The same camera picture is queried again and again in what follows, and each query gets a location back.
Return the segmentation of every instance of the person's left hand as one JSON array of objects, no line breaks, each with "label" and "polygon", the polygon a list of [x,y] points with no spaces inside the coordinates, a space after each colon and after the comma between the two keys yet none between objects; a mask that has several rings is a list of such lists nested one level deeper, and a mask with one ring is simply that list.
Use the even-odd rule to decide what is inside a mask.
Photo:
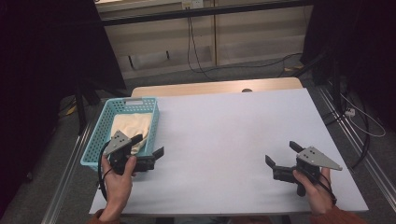
[{"label": "person's left hand", "polygon": [[[107,189],[107,205],[102,215],[101,221],[114,221],[120,218],[122,210],[125,208],[132,190],[132,175],[136,166],[136,157],[132,156],[125,164],[123,175],[117,175],[114,171],[108,172],[105,176]],[[105,156],[102,157],[103,173],[111,169]]]}]

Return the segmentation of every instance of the white cable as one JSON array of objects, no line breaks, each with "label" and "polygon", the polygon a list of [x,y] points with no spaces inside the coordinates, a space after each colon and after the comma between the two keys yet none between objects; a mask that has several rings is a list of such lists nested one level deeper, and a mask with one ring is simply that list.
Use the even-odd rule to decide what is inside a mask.
[{"label": "white cable", "polygon": [[364,114],[364,115],[367,116],[368,118],[372,119],[372,120],[376,123],[376,125],[378,125],[378,127],[380,127],[380,128],[382,129],[382,131],[383,131],[384,133],[382,133],[382,134],[367,133],[366,131],[363,130],[363,128],[359,127],[355,122],[353,122],[352,118],[349,116],[349,120],[352,122],[353,125],[355,125],[355,126],[356,126],[358,129],[360,129],[362,132],[367,133],[367,134],[370,134],[372,137],[383,137],[383,136],[385,136],[385,134],[387,134],[387,132],[385,131],[384,127],[382,127],[382,125],[380,125],[375,119],[373,119],[372,117],[370,117],[370,115],[368,115],[368,114],[364,113],[363,111],[361,111],[357,106],[355,106],[355,105],[353,105],[352,103],[350,103],[350,101],[348,101],[348,99],[347,99],[343,94],[341,94],[341,96],[342,96],[350,105],[352,105],[353,107],[355,107],[355,109],[359,110],[362,114]]}]

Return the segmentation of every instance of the white paper sheet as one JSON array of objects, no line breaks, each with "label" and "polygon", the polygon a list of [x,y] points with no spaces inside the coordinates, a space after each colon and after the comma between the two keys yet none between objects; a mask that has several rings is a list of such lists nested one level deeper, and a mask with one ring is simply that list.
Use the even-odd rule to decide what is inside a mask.
[{"label": "white paper sheet", "polygon": [[[165,154],[155,170],[140,173],[124,214],[227,216],[309,212],[297,185],[273,179],[265,155],[293,166],[289,141],[314,146],[344,167],[332,171],[337,205],[367,205],[307,90],[264,91],[158,98],[155,148]],[[90,213],[104,208],[98,190]]]}]

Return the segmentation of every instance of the person's right hand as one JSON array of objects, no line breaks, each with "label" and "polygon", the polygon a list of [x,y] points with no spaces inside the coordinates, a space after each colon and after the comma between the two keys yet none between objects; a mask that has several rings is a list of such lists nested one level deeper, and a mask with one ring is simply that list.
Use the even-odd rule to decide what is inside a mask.
[{"label": "person's right hand", "polygon": [[[322,168],[321,173],[329,180],[330,183],[328,183],[323,176],[320,177],[319,181],[329,188],[329,184],[332,183],[330,180],[330,169]],[[320,216],[332,210],[332,197],[323,187],[320,185],[313,185],[311,181],[309,181],[308,177],[296,170],[293,171],[293,175],[305,187],[312,215]]]}]

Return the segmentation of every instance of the teal basket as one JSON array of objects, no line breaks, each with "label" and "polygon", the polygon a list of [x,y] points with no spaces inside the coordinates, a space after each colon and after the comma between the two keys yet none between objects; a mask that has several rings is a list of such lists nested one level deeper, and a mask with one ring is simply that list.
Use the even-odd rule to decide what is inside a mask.
[{"label": "teal basket", "polygon": [[147,142],[136,154],[136,157],[150,156],[153,152],[155,133],[160,117],[156,98],[116,98],[106,101],[99,120],[93,129],[91,139],[82,155],[81,165],[89,166],[94,171],[97,171],[100,150],[110,140],[114,117],[118,114],[135,113],[152,113]]}]

